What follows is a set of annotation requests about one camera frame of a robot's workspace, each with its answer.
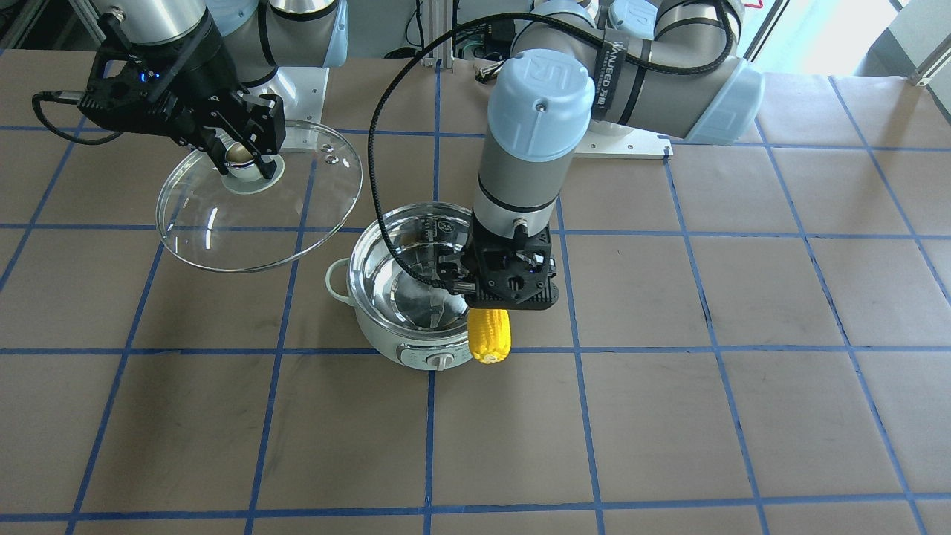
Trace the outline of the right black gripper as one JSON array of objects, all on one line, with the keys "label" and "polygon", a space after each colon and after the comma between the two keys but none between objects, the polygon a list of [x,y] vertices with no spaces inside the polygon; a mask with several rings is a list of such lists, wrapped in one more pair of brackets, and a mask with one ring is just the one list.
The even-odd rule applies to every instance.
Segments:
[{"label": "right black gripper", "polygon": [[221,175],[229,173],[227,150],[235,141],[250,153],[259,179],[274,179],[286,135],[282,99],[247,93],[210,15],[159,45],[133,43],[116,15],[97,23],[105,40],[77,104],[82,115],[109,131],[194,146]]}]

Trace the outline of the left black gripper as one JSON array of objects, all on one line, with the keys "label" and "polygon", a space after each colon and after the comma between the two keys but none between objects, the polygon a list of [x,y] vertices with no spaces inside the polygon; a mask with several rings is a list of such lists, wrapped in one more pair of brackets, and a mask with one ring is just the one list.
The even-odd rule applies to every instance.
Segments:
[{"label": "left black gripper", "polygon": [[558,302],[549,226],[533,235],[516,226],[514,237],[504,238],[472,224],[452,237],[466,241],[460,250],[435,248],[435,275],[468,308],[544,311]]}]

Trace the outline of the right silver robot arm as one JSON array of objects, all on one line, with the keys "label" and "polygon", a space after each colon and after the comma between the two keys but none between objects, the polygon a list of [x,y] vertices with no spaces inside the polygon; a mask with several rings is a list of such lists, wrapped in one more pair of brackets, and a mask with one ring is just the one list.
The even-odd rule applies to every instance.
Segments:
[{"label": "right silver robot arm", "polygon": [[346,61],[344,1],[97,1],[104,33],[77,108],[103,129],[167,137],[210,157],[229,187],[282,176],[282,68]]}]

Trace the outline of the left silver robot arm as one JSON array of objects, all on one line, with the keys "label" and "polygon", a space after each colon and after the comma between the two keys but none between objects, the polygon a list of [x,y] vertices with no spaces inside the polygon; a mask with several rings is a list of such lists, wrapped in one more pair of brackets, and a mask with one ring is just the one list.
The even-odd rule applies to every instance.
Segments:
[{"label": "left silver robot arm", "polygon": [[635,33],[608,7],[549,1],[514,37],[487,106],[468,240],[438,262],[450,294],[473,309],[547,309],[551,213],[594,123],[689,143],[730,145],[763,102],[765,75],[737,54],[741,1],[649,1]]}]

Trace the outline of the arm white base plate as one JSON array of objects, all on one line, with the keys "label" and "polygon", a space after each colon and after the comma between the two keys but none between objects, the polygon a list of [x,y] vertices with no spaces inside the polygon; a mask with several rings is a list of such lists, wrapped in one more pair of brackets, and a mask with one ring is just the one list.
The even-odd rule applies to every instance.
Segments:
[{"label": "arm white base plate", "polygon": [[575,146],[580,158],[657,160],[672,156],[669,137],[605,121],[590,122],[588,131]]},{"label": "arm white base plate", "polygon": [[251,94],[276,94],[285,104],[303,103],[323,98],[329,78],[329,68],[285,65],[275,68],[262,80],[247,83]]}]

